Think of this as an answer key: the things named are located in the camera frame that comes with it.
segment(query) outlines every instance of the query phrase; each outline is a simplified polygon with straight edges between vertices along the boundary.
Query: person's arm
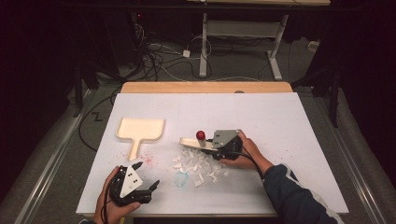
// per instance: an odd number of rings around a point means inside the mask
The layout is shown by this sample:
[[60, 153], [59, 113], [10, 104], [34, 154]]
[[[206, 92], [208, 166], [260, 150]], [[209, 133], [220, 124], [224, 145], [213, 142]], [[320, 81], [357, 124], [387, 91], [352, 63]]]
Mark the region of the person's arm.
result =
[[[280, 164], [274, 166], [259, 151], [256, 144], [240, 131], [245, 153], [253, 158], [264, 174], [264, 188], [273, 207], [285, 223], [343, 223], [323, 200], [297, 181], [291, 169]], [[220, 162], [241, 168], [256, 170], [254, 164], [245, 157], [235, 161]]]
[[[106, 221], [104, 220], [104, 200], [106, 195], [106, 187], [113, 176], [117, 173], [120, 168], [117, 166], [113, 169], [111, 174], [107, 177], [105, 184], [103, 185], [103, 189], [101, 194], [98, 197], [96, 203], [96, 210], [93, 216], [93, 220], [82, 220], [81, 223], [95, 223], [95, 224], [104, 224]], [[110, 198], [107, 196], [107, 204], [106, 204], [106, 214], [107, 214], [107, 223], [108, 224], [117, 224], [120, 223], [122, 217], [127, 216], [132, 213], [134, 210], [140, 207], [140, 203], [130, 203], [123, 207], [118, 207], [116, 204], [111, 202]]]

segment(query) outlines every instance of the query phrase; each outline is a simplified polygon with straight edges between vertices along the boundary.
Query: metal desk leg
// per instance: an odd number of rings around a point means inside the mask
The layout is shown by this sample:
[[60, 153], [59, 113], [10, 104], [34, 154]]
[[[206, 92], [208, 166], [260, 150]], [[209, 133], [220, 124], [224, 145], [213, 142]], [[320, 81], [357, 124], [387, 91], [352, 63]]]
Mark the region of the metal desk leg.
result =
[[286, 22], [288, 21], [288, 16], [289, 15], [284, 15], [282, 17], [281, 23], [279, 24], [279, 27], [278, 27], [277, 33], [276, 33], [274, 49], [267, 51], [268, 60], [270, 61], [270, 65], [271, 65], [275, 80], [282, 80], [282, 76], [280, 75], [279, 67], [277, 66], [277, 62], [276, 62], [276, 53], [279, 48], [280, 41], [282, 40], [283, 32], [285, 31]]
[[202, 50], [201, 50], [201, 61], [199, 65], [199, 77], [206, 77], [206, 38], [207, 38], [207, 13], [204, 13], [204, 20], [202, 23]]

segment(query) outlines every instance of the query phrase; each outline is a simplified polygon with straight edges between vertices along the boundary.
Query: jacket sleeve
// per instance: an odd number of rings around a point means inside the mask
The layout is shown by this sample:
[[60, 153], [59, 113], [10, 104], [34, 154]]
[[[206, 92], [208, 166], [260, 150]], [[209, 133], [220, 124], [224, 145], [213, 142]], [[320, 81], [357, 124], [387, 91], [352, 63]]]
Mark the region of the jacket sleeve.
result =
[[267, 195], [285, 223], [344, 223], [320, 196], [303, 188], [287, 165], [271, 167], [264, 177]]

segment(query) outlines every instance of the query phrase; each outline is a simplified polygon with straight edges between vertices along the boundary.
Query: desk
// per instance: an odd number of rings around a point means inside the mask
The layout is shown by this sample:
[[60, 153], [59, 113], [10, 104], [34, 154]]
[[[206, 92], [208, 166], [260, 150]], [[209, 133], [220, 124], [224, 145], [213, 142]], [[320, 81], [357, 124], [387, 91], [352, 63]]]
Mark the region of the desk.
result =
[[[330, 0], [209, 0], [208, 3], [222, 4], [256, 4], [256, 5], [283, 5], [283, 6], [328, 6]], [[207, 53], [206, 42], [208, 35], [231, 35], [231, 36], [252, 36], [252, 37], [273, 37], [275, 39], [274, 48], [267, 51], [268, 62], [275, 80], [282, 80], [279, 67], [276, 62], [276, 54], [282, 40], [283, 32], [289, 15], [283, 15], [280, 22], [257, 22], [257, 21], [210, 21], [207, 13], [204, 13], [202, 31], [202, 53], [200, 61], [200, 77], [206, 77]]]
[[[135, 161], [127, 161], [131, 143], [121, 142], [115, 135], [120, 118], [125, 117], [165, 119], [162, 138], [153, 144], [141, 145]], [[124, 84], [108, 120], [77, 213], [92, 215], [104, 179], [115, 165], [143, 161], [138, 170], [143, 181], [147, 181], [143, 188], [157, 179], [161, 183], [153, 192], [153, 200], [131, 216], [275, 216], [254, 171], [223, 167], [229, 175], [220, 175], [219, 181], [212, 183], [203, 174], [205, 185], [198, 188], [193, 185], [197, 174], [191, 172], [183, 188], [175, 184], [177, 172], [172, 159], [183, 148], [178, 143], [180, 137], [194, 137], [197, 130], [213, 133], [214, 129], [237, 128], [254, 139], [270, 161], [285, 162], [293, 168], [301, 183], [322, 195], [331, 209], [347, 212], [297, 93], [291, 92], [289, 84], [164, 82]]]

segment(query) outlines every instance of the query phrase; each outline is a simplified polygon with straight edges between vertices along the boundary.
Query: human hand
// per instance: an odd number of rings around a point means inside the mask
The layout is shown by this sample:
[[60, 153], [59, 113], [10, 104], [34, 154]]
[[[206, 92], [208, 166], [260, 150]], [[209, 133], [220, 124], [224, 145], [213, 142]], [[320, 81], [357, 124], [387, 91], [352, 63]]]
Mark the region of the human hand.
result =
[[[107, 177], [105, 184], [103, 185], [103, 189], [101, 194], [98, 197], [98, 201], [96, 203], [96, 210], [95, 210], [95, 215], [93, 216], [93, 221], [96, 224], [103, 224], [104, 220], [102, 219], [103, 217], [103, 208], [104, 208], [104, 199], [105, 199], [105, 194], [106, 194], [106, 187], [110, 180], [113, 178], [113, 176], [119, 171], [119, 167], [115, 167], [111, 174]], [[108, 224], [117, 224], [120, 223], [120, 220], [122, 217], [127, 216], [128, 214], [132, 213], [134, 210], [140, 207], [140, 203], [130, 203], [128, 205], [125, 205], [123, 207], [118, 207], [114, 202], [110, 201], [111, 199], [107, 195], [106, 201], [109, 202], [106, 204], [106, 210], [107, 210], [107, 221]]]
[[[259, 148], [256, 146], [256, 144], [250, 138], [247, 138], [242, 130], [239, 130], [238, 136], [243, 142], [242, 153], [250, 155], [252, 159], [259, 165], [263, 174], [268, 170], [268, 168], [274, 166], [260, 153]], [[253, 164], [253, 162], [243, 156], [239, 156], [234, 161], [221, 159], [220, 162], [228, 166], [256, 170], [256, 166]]]

